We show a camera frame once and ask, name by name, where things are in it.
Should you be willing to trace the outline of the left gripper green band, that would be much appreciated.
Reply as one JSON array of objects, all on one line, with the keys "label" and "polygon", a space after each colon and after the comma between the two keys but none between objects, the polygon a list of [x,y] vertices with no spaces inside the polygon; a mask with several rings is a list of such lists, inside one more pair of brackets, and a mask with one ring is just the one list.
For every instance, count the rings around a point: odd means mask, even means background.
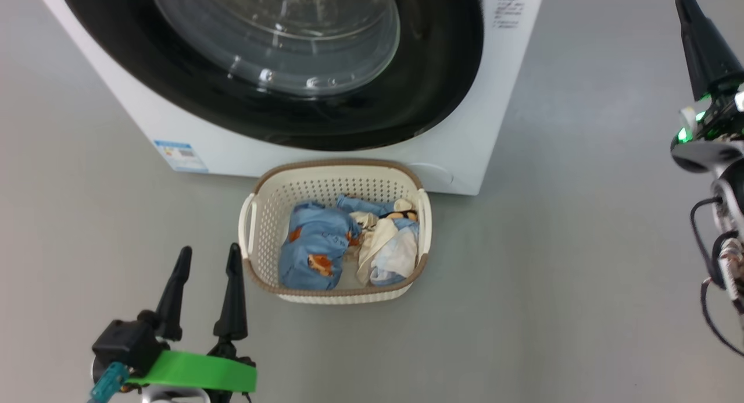
[{"label": "left gripper green band", "polygon": [[[156,308],[159,324],[156,335],[164,340],[183,339],[181,308],[184,286],[189,279],[193,249],[185,246],[167,281]],[[207,354],[163,350],[146,374],[133,374],[128,388],[164,386],[167,389],[202,390],[216,395],[249,395],[257,390],[257,366],[249,357],[238,357],[233,340],[249,335],[244,266],[239,244],[230,246],[227,265],[227,286],[220,318],[213,326],[219,341]]]}]

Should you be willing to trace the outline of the white front-load washing machine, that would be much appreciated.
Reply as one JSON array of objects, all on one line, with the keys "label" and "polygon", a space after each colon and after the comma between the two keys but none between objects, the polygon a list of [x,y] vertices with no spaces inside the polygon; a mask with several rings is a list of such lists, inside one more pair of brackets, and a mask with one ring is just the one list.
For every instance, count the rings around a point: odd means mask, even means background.
[{"label": "white front-load washing machine", "polygon": [[467,95],[446,119],[414,138],[381,148],[315,151],[250,138],[171,104],[110,58],[65,0],[43,0],[152,146],[156,139],[191,144],[209,173],[260,177],[277,166],[325,159],[371,159],[404,166],[425,162],[453,175],[449,187],[433,192],[457,195],[480,191],[542,2],[523,0],[519,27],[498,29],[492,25],[497,0],[478,1],[484,22],[480,65]]}]

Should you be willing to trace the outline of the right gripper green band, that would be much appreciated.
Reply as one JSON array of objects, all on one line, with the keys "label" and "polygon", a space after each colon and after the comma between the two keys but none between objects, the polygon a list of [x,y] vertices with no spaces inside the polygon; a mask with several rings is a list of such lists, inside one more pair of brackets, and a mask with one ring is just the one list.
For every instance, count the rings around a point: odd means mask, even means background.
[{"label": "right gripper green band", "polygon": [[670,154],[686,172],[722,173],[744,158],[744,91],[731,95],[744,84],[744,66],[697,0],[675,0],[675,7],[693,98],[716,99],[706,111],[678,112]]}]

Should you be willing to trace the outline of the black glass washing machine door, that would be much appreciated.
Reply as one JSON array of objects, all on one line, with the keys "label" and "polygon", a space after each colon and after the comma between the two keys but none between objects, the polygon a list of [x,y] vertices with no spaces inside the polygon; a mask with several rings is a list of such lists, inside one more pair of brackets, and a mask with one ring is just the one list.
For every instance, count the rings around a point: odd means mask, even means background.
[{"label": "black glass washing machine door", "polygon": [[315,151],[381,148],[460,104],[484,44],[478,0],[65,0],[171,104]]}]

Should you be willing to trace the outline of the blue energy label sticker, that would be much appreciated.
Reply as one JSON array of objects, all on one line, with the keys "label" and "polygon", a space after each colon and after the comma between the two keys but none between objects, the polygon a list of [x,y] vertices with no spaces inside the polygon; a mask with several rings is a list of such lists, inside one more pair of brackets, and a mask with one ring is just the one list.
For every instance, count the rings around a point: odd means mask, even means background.
[{"label": "blue energy label sticker", "polygon": [[206,164],[191,144],[157,139],[152,143],[167,164],[176,172],[209,173]]}]

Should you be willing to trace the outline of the small printed text label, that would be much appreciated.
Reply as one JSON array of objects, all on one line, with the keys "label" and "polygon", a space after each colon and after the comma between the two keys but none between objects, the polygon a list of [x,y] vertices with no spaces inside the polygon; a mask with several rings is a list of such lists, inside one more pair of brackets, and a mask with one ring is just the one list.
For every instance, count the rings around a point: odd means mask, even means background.
[{"label": "small printed text label", "polygon": [[498,29],[516,29],[519,27],[523,11],[523,0],[497,0],[492,26]]}]

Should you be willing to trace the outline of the round white filter cover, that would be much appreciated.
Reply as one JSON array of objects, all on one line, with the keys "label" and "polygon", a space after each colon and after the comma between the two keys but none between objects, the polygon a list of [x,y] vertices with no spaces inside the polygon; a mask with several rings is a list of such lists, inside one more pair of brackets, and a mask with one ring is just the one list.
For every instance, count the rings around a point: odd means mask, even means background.
[{"label": "round white filter cover", "polygon": [[453,175],[446,168],[436,164],[410,162],[406,163],[406,167],[416,174],[428,191],[443,191],[453,182]]}]

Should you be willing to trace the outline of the cream and light-blue garment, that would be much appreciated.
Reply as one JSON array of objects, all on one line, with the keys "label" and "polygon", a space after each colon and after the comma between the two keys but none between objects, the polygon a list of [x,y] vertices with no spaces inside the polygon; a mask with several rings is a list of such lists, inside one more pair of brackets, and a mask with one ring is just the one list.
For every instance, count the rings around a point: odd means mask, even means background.
[{"label": "cream and light-blue garment", "polygon": [[419,241],[419,216],[412,201],[401,197],[370,202],[340,195],[337,208],[348,212],[355,223],[346,253],[359,284],[392,286],[412,275]]}]

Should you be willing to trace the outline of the cream perforated laundry basket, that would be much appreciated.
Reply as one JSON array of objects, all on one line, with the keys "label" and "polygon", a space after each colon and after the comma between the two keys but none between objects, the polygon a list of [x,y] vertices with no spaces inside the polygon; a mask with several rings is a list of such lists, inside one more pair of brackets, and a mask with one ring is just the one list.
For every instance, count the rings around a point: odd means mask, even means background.
[{"label": "cream perforated laundry basket", "polygon": [[[279,259],[292,208],[302,201],[335,206],[342,194],[367,202],[412,202],[420,221],[412,275],[392,286],[364,286],[356,281],[351,263],[345,263],[341,281],[332,291],[285,287],[279,277]],[[423,273],[432,235],[430,197],[420,179],[404,165],[371,159],[299,162],[273,168],[259,178],[238,218],[238,243],[247,276],[263,291],[300,304],[355,305],[401,297]]]}]

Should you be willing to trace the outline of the blue garment with orange prints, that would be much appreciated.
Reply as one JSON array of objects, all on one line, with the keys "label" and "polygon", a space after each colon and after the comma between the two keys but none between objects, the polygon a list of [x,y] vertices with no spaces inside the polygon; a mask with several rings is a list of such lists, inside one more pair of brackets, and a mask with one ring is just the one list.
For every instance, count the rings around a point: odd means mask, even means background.
[{"label": "blue garment with orange prints", "polygon": [[361,226],[342,209],[314,201],[296,204],[278,263],[282,286],[332,291],[342,276],[343,257],[359,243],[361,233]]}]

